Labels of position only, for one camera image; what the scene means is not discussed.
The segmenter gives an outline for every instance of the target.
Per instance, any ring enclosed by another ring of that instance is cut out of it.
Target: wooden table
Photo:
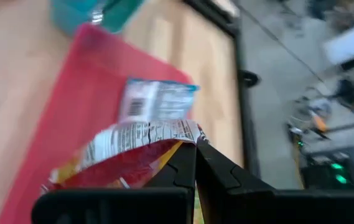
[[[227,0],[217,3],[236,14]],[[48,14],[47,1],[0,1],[0,210],[71,42]],[[232,40],[176,0],[148,0],[122,35],[200,85],[193,119],[242,165]]]

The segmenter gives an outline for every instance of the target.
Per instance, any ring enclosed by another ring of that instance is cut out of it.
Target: cable
[[[266,28],[265,26],[263,26],[258,20],[257,18],[255,18],[250,12],[248,12],[241,4],[237,4],[237,7],[241,10],[241,12],[243,12],[246,16],[248,16],[254,23],[256,23],[258,26],[260,26],[260,28],[273,40],[275,40],[276,42],[278,42],[286,51],[288,54],[290,54],[293,58],[295,58],[298,62],[300,62],[306,69],[308,69],[308,71],[315,76],[320,82],[322,82],[323,84],[325,84],[325,82],[317,75],[317,73],[315,71],[313,71],[313,69],[306,64],[303,60],[301,60],[301,58],[299,58],[292,50],[290,50],[289,48],[287,48],[268,28]]]

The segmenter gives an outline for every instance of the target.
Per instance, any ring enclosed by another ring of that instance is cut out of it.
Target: teal container
[[[68,35],[84,22],[91,22],[92,12],[104,6],[101,26],[112,33],[121,32],[144,0],[50,0],[50,17]]]
[[[108,1],[108,4],[111,4],[112,7],[104,12],[102,26],[112,33],[118,33],[122,31],[134,12],[144,3],[144,0],[114,1]]]

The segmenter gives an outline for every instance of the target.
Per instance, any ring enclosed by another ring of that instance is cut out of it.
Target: crumpled packaging
[[[183,142],[206,139],[191,120],[115,124],[98,133],[65,165],[54,169],[43,192],[67,188],[138,188],[155,176]]]

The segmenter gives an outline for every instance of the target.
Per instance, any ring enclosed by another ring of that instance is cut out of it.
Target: green light
[[[340,164],[332,164],[331,165],[334,169],[344,169]]]
[[[347,183],[346,178],[344,178],[342,175],[336,175],[336,179],[342,184],[346,184]]]

